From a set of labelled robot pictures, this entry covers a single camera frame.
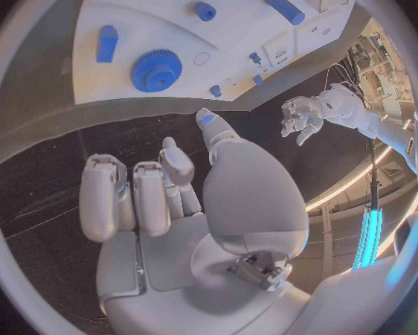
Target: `dark floor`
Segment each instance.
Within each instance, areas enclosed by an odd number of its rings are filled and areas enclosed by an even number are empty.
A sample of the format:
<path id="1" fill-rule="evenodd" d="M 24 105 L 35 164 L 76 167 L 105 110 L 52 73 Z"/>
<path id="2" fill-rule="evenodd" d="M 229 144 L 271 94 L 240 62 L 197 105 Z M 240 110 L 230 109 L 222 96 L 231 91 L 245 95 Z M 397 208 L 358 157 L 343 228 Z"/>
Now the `dark floor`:
<path id="1" fill-rule="evenodd" d="M 365 137 L 329 123 L 302 147 L 295 144 L 295 135 L 281 138 L 281 104 L 298 95 L 317 95 L 324 78 L 325 73 L 318 74 L 252 112 L 220 113 L 242 137 L 282 162 L 306 201 L 365 157 Z M 99 310 L 95 289 L 100 244 L 88 241 L 80 230 L 78 194 L 85 160 L 93 153 L 111 153 L 132 167 L 155 159 L 168 135 L 193 160 L 193 185 L 201 199 L 210 165 L 195 115 L 90 127 L 42 142 L 0 165 L 0 224 L 10 249 L 35 288 L 87 334 L 112 334 L 112 329 Z"/>

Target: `robotic arm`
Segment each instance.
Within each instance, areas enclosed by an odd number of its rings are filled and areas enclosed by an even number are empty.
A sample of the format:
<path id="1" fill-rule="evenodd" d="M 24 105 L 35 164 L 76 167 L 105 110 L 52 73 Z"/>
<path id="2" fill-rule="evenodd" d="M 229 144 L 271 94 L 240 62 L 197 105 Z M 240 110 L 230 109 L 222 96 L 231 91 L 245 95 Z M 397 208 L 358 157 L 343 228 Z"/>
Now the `robotic arm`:
<path id="1" fill-rule="evenodd" d="M 296 97 L 282 105 L 282 137 L 300 131 L 296 142 L 301 146 L 324 125 L 324 120 L 381 141 L 402 154 L 409 167 L 416 172 L 414 134 L 392 121 L 364 107 L 361 99 L 341 84 L 334 83 L 330 90 L 317 97 Z"/>

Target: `black floor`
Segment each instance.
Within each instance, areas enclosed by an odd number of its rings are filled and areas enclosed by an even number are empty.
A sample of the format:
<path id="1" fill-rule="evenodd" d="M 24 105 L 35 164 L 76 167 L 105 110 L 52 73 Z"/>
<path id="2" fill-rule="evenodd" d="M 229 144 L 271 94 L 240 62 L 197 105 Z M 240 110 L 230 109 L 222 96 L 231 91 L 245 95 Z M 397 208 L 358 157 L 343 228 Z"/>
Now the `black floor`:
<path id="1" fill-rule="evenodd" d="M 281 104 L 298 95 L 317 95 L 324 78 L 325 73 L 318 74 L 252 112 L 220 113 L 240 136 L 282 162 L 306 201 L 343 178 L 366 152 L 365 137 L 329 123 L 302 147 L 296 146 L 295 135 L 281 138 Z M 0 165 L 0 224 L 10 249 L 35 288 L 87 334 L 112 334 L 112 329 L 99 310 L 95 287 L 100 244 L 80 230 L 78 194 L 85 160 L 93 153 L 111 153 L 132 167 L 156 159 L 169 135 L 193 160 L 193 185 L 201 199 L 210 165 L 195 115 L 90 127 L 42 142 Z M 30 334 L 16 330 L 19 326 L 27 325 L 0 294 L 0 334 Z"/>

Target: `blue gear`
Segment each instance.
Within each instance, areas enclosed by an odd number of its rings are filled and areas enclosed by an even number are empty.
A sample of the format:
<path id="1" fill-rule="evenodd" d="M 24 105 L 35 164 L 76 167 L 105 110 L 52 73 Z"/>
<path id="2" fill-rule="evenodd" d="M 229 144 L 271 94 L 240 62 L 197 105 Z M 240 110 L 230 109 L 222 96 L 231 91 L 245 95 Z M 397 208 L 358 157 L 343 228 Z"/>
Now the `blue gear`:
<path id="1" fill-rule="evenodd" d="M 147 52 L 133 66 L 133 86 L 146 93 L 164 91 L 179 79 L 182 70 L 181 61 L 172 51 Z"/>

